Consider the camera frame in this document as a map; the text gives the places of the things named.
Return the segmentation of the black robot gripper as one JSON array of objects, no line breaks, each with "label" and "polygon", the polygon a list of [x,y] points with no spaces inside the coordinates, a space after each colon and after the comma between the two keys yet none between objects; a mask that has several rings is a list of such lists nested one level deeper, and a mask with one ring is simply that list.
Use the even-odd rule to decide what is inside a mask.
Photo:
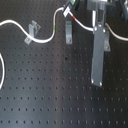
[{"label": "black robot gripper", "polygon": [[79,8],[80,0],[68,0],[66,7],[69,9],[77,10]]}]

